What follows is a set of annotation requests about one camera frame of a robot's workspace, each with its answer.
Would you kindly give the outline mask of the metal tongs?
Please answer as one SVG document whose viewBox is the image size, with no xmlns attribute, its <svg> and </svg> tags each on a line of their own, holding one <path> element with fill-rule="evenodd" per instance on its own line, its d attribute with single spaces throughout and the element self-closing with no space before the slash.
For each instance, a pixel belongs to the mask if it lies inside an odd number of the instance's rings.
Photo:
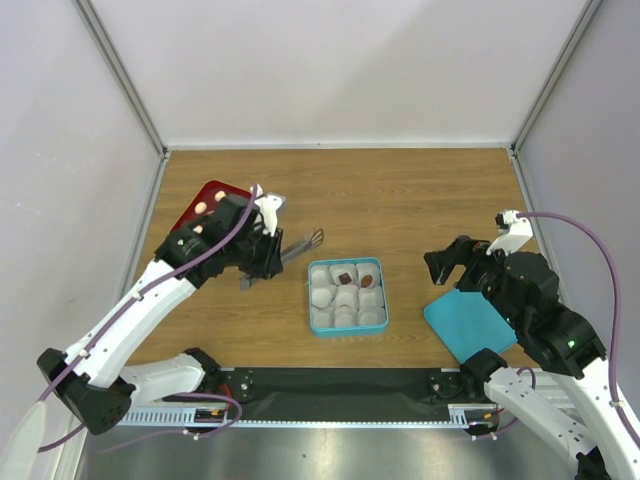
<svg viewBox="0 0 640 480">
<path fill-rule="evenodd" d="M 291 263 L 303 254 L 317 249 L 324 241 L 324 230 L 314 229 L 312 233 L 306 235 L 281 251 L 281 262 L 283 266 Z M 240 278 L 240 290 L 248 291 L 251 287 L 261 282 L 262 278 L 244 275 Z"/>
</svg>

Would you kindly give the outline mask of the white oval chocolate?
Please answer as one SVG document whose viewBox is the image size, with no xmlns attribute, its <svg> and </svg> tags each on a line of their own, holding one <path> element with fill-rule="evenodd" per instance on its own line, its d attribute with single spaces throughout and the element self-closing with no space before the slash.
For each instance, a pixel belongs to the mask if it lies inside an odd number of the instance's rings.
<svg viewBox="0 0 640 480">
<path fill-rule="evenodd" d="M 207 208 L 207 204 L 205 202 L 199 202 L 195 205 L 194 211 L 197 214 L 202 214 L 203 212 L 206 211 L 206 208 Z"/>
</svg>

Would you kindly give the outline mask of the dark oval chocolate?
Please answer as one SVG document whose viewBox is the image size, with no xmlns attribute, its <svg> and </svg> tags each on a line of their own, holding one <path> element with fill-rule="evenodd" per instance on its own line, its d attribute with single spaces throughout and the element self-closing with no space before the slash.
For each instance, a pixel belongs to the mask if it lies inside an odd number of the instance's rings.
<svg viewBox="0 0 640 480">
<path fill-rule="evenodd" d="M 375 278 L 372 275 L 364 275 L 360 278 L 361 288 L 370 288 L 375 283 Z"/>
</svg>

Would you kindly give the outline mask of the dark square chocolate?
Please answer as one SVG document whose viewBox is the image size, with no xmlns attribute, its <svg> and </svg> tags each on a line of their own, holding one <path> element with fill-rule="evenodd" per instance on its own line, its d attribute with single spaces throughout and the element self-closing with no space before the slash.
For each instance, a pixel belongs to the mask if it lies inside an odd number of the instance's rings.
<svg viewBox="0 0 640 480">
<path fill-rule="evenodd" d="M 342 285 L 348 285 L 352 283 L 352 278 L 348 273 L 343 273 L 339 275 L 338 279 Z"/>
</svg>

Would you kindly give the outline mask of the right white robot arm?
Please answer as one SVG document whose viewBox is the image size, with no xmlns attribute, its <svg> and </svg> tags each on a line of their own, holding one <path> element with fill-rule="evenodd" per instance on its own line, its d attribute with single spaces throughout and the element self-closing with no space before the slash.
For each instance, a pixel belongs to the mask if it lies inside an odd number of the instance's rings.
<svg viewBox="0 0 640 480">
<path fill-rule="evenodd" d="M 532 388 L 521 386 L 506 362 L 488 348 L 463 363 L 462 394 L 506 407 L 563 454 L 579 479 L 638 478 L 639 421 L 622 406 L 624 396 L 609 377 L 613 354 L 582 315 L 560 302 L 559 278 L 547 260 L 460 236 L 443 250 L 425 253 L 424 261 L 437 285 L 448 280 L 454 267 L 464 267 L 457 289 L 478 292 L 489 302 L 582 420 L 574 421 Z"/>
</svg>

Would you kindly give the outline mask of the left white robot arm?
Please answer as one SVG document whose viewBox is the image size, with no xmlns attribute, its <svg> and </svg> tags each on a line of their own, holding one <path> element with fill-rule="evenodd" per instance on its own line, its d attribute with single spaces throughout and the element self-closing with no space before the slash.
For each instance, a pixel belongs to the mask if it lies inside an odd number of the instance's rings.
<svg viewBox="0 0 640 480">
<path fill-rule="evenodd" d="M 93 435 L 112 429 L 138 403 L 172 395 L 213 398 L 220 377 L 198 349 L 138 369 L 126 364 L 172 310 L 226 268 L 261 279 L 282 272 L 278 215 L 285 202 L 260 186 L 248 197 L 216 193 L 213 204 L 167 235 L 139 280 L 92 330 L 64 351 L 44 351 L 37 364 L 47 387 L 2 453 L 2 478 L 28 478 L 38 454 L 64 444 L 43 442 L 50 396 Z"/>
</svg>

